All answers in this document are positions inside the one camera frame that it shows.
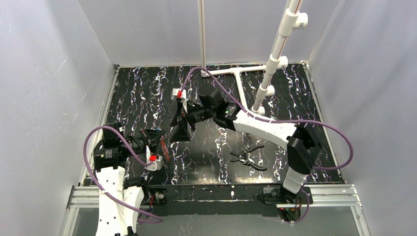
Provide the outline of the metal plate with red handle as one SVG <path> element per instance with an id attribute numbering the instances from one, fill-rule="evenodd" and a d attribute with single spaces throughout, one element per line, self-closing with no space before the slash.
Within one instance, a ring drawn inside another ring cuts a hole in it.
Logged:
<path id="1" fill-rule="evenodd" d="M 167 148 L 163 139 L 161 140 L 161 147 L 162 147 L 162 150 L 163 150 L 163 153 L 165 155 L 165 158 L 166 158 L 167 162 L 169 162 L 171 158 L 170 158 L 170 155 L 169 155 L 168 148 Z"/>

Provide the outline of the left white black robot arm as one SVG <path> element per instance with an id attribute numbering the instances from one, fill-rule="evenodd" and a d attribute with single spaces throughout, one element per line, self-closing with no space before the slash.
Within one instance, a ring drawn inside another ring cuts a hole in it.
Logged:
<path id="1" fill-rule="evenodd" d="M 93 129 L 85 139 L 102 130 L 102 138 L 93 149 L 93 166 L 87 158 L 87 148 L 83 148 L 84 162 L 93 183 L 99 189 L 97 236 L 136 236 L 136 228 L 141 223 L 161 223 L 163 219 L 148 210 L 141 210 L 141 204 L 151 206 L 155 197 L 143 177 L 126 179 L 127 161 L 136 159 L 146 170 L 162 168 L 163 157 L 156 154 L 165 132 L 160 129 L 141 129 L 135 136 L 126 136 L 123 125 L 106 124 Z"/>

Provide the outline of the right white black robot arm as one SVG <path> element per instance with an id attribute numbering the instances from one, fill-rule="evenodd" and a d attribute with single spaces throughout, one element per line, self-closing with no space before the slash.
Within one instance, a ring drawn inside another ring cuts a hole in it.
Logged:
<path id="1" fill-rule="evenodd" d="M 274 123 L 270 118 L 247 113 L 236 102 L 226 102 L 218 90 L 199 95 L 200 104 L 188 101 L 179 88 L 172 90 L 171 99 L 177 110 L 170 126 L 175 128 L 170 142 L 189 142 L 195 124 L 211 119 L 218 126 L 248 133 L 268 140 L 286 150 L 289 168 L 278 189 L 261 192 L 259 199 L 266 205 L 293 204 L 322 151 L 317 134 L 309 123 Z"/>

